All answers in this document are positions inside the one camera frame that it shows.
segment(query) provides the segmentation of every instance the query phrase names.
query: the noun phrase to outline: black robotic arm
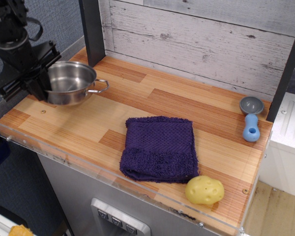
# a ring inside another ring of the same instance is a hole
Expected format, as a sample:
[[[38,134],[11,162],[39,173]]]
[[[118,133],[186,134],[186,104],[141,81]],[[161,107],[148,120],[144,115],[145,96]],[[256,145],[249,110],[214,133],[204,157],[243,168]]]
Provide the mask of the black robotic arm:
[[[32,47],[43,33],[40,22],[27,17],[24,0],[0,0],[0,95],[8,101],[22,89],[38,100],[46,100],[45,90],[50,90],[47,69],[61,56],[53,41]],[[25,29],[27,22],[40,25],[34,38]]]

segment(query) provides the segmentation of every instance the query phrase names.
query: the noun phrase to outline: wooden floor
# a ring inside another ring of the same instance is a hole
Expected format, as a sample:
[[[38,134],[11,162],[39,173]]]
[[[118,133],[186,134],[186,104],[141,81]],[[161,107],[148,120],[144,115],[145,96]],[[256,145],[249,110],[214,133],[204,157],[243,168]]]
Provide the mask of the wooden floor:
[[[244,229],[250,236],[295,236],[295,196],[259,181]]]

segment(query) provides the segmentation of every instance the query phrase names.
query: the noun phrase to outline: wooden countertop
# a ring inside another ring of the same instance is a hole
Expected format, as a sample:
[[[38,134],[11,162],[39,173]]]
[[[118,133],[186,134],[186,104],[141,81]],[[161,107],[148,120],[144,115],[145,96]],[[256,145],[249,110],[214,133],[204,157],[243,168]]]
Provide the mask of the wooden countertop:
[[[86,50],[72,60],[87,63]],[[241,226],[270,135],[272,123],[266,121],[270,102],[264,101],[265,110],[258,115],[260,139],[249,143],[242,137],[245,115],[238,105],[243,94],[110,57],[94,69],[98,79],[109,81],[107,91],[71,107],[28,96],[0,119],[1,134],[85,171],[112,173],[119,187],[148,195],[179,213],[182,210],[182,216],[191,221],[236,234],[234,228]],[[223,183],[225,197],[220,202],[211,206],[190,203],[184,195],[185,184],[127,181],[119,170],[125,121],[148,116],[193,121],[199,170]]]

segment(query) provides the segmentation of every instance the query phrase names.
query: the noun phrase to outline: whitewashed wood panel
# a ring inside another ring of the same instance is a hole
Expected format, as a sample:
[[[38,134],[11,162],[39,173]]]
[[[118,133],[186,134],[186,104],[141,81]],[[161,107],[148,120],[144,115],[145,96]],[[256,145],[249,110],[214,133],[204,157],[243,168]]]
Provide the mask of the whitewashed wood panel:
[[[111,1],[115,52],[208,81],[275,94],[294,38]]]
[[[145,0],[144,5],[295,36],[295,0]]]
[[[104,47],[106,50],[114,50],[114,37],[112,29],[112,18],[110,13],[109,0],[98,0],[99,12],[101,17]]]
[[[138,5],[144,5],[144,0],[119,0],[119,1],[124,1],[124,2],[138,4]]]
[[[129,57],[127,55],[124,54],[119,54],[119,53],[115,53],[112,51],[106,51],[106,55],[120,59],[120,60],[124,60],[124,61],[128,61],[131,63],[135,63],[137,65],[142,65],[142,66],[146,66],[146,67],[150,67],[150,68],[154,68],[156,70],[159,71],[164,71],[173,75],[178,75],[178,76],[182,76],[184,78],[187,79],[192,79],[204,84],[208,84],[208,85],[212,85],[218,88],[223,88],[223,89],[227,89],[230,91],[234,91],[234,92],[239,92],[242,94],[246,94],[247,96],[255,96],[258,97],[260,99],[264,99],[266,101],[272,101],[273,96],[272,95],[268,95],[262,92],[258,92],[258,91],[253,91],[247,88],[243,88],[243,87],[238,87],[238,86],[234,86],[228,83],[224,83],[222,81],[217,81],[217,80],[211,80],[202,76],[198,76],[198,75],[194,75],[185,71],[181,71],[181,70],[177,70],[174,68],[169,68],[160,64],[156,64],[150,61],[146,61],[146,60],[142,60],[142,59],[138,59],[138,58],[133,58],[133,57]]]

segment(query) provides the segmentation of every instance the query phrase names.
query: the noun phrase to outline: purple towel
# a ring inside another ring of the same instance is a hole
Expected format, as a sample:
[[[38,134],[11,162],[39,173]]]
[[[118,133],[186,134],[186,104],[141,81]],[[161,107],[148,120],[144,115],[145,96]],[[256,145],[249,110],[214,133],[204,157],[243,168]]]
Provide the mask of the purple towel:
[[[134,180],[188,182],[199,175],[192,122],[147,117],[126,121],[120,170]]]

